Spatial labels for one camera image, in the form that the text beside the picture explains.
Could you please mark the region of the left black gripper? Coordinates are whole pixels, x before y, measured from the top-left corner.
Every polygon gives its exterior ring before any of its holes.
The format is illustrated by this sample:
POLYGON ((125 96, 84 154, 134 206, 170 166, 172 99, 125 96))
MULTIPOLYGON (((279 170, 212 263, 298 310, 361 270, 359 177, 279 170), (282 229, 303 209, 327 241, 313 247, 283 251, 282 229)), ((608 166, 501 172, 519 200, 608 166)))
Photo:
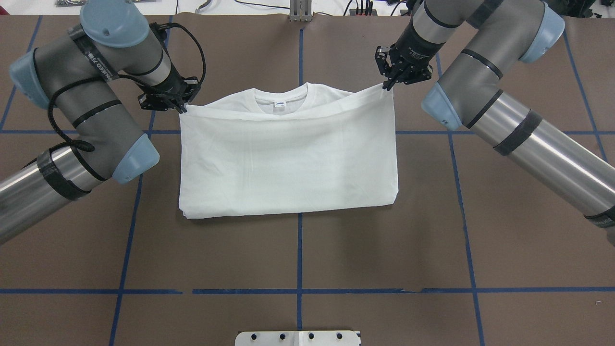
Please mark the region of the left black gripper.
POLYGON ((138 84, 143 91, 138 97, 140 107, 149 111, 169 111, 174 109, 179 114, 187 112, 187 105, 194 100, 201 88, 197 77, 169 77, 161 85, 138 84))

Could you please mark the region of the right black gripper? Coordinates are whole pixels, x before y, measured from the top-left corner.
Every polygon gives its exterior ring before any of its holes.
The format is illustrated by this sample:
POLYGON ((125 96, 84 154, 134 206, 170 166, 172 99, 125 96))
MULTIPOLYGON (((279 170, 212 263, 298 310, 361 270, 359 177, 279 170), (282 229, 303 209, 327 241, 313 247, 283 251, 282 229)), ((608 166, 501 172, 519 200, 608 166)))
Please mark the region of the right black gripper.
POLYGON ((378 46, 375 61, 384 77, 382 88, 391 91, 395 84, 412 85, 431 79, 433 45, 417 35, 401 35, 391 46, 378 46))

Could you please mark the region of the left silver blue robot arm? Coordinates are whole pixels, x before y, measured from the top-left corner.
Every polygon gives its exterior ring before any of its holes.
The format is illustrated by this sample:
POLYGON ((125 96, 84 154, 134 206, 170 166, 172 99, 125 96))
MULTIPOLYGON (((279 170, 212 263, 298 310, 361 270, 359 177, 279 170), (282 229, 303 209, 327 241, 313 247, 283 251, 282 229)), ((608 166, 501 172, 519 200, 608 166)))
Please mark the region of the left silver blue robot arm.
POLYGON ((160 154, 110 82, 130 80, 146 111, 186 112, 204 76, 183 77, 165 46, 178 23, 150 23, 130 0, 88 0, 79 23, 13 62, 14 86, 46 110, 61 143, 1 183, 1 243, 90 194, 108 179, 125 184, 160 154))

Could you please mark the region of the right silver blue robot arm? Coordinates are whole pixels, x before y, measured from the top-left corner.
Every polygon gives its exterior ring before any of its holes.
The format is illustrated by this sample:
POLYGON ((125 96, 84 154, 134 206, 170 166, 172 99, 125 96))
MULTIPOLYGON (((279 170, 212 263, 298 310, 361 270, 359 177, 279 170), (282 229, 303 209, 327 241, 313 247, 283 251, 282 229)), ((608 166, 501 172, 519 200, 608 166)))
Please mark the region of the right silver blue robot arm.
POLYGON ((400 36, 375 49, 391 91, 433 79, 433 59, 460 26, 475 33, 422 99, 449 131, 464 128, 573 206, 614 243, 614 167, 543 118, 504 81, 559 41, 565 21, 542 0, 419 0, 400 36))

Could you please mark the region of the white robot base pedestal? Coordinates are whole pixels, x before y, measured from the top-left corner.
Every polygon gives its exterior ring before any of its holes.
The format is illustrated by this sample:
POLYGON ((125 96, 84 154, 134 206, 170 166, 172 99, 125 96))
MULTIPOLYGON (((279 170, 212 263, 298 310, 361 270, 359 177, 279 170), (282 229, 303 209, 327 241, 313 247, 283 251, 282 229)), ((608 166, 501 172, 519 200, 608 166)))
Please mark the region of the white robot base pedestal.
POLYGON ((359 331, 246 331, 237 335, 235 346, 360 346, 359 331))

